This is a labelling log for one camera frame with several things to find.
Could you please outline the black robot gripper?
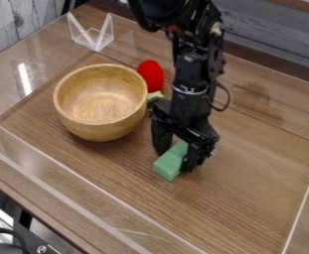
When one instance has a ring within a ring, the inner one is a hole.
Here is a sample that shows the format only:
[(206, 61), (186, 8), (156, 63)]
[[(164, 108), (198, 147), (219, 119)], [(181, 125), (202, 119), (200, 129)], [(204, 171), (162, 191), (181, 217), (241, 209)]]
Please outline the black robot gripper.
[(220, 134), (209, 122), (215, 87), (188, 91), (173, 86), (172, 99), (156, 98), (150, 112), (153, 147), (162, 155), (172, 147), (173, 136), (180, 140), (180, 171), (189, 173), (215, 154)]

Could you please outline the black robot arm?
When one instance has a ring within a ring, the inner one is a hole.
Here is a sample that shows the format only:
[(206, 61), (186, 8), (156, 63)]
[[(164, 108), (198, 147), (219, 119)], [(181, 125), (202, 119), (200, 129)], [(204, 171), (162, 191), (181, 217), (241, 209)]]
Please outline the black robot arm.
[(173, 45), (172, 97), (153, 102), (156, 152), (169, 151), (174, 137), (188, 143), (178, 171), (190, 172), (213, 155), (220, 134), (209, 122), (225, 72), (223, 13), (213, 0), (129, 0), (140, 27), (162, 30)]

